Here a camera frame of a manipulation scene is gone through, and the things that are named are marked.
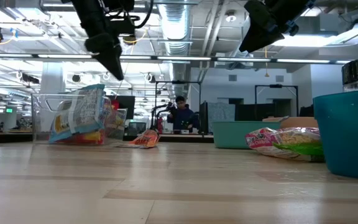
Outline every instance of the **clear plastic bin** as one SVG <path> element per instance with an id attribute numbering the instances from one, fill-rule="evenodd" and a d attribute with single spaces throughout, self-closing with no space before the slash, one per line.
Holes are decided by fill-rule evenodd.
<path id="1" fill-rule="evenodd" d="M 85 95 L 74 94 L 32 94 L 32 131 L 34 144 L 111 144 L 122 141 L 125 130 L 127 110 L 109 110 L 110 116 L 104 122 L 104 128 L 88 133 L 75 133 L 62 141 L 50 141 L 51 127 L 56 116 L 62 111 L 75 110 L 72 105 L 80 105 Z"/>

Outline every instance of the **red object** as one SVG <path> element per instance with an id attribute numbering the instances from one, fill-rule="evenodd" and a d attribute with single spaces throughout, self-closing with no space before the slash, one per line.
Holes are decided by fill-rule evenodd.
<path id="1" fill-rule="evenodd" d="M 118 110 L 119 109 L 119 102 L 118 100 L 112 100 L 111 101 L 111 107 L 113 110 Z"/>
<path id="2" fill-rule="evenodd" d="M 157 130 L 158 130 L 158 133 L 159 133 L 159 134 L 162 134 L 162 121 L 163 121 L 162 118 L 159 118 L 159 119 L 157 120 Z"/>

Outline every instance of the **man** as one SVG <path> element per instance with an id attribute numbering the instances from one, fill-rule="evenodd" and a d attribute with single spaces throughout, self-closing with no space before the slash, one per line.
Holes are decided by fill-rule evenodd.
<path id="1" fill-rule="evenodd" d="M 175 100 L 178 109 L 175 114 L 169 114 L 167 121 L 173 123 L 174 133 L 180 133 L 180 130 L 188 129 L 190 133 L 193 132 L 193 126 L 196 124 L 196 120 L 190 124 L 186 124 L 190 121 L 191 116 L 194 114 L 192 110 L 186 106 L 186 100 L 183 96 L 178 96 Z"/>

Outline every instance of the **teal container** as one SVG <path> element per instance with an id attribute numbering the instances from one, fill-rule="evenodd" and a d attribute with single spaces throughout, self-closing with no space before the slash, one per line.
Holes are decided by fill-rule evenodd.
<path id="1" fill-rule="evenodd" d="M 280 129 L 279 122 L 217 121 L 213 123 L 215 146 L 223 149 L 249 149 L 246 134 L 261 128 Z"/>
<path id="2" fill-rule="evenodd" d="M 328 169 L 358 178 L 358 91 L 319 96 L 313 101 Z"/>

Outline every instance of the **table surface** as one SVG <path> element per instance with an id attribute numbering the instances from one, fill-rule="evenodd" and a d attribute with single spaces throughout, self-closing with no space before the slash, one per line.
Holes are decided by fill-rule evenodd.
<path id="1" fill-rule="evenodd" d="M 0 144 L 0 223 L 358 224 L 358 180 L 213 144 Z"/>

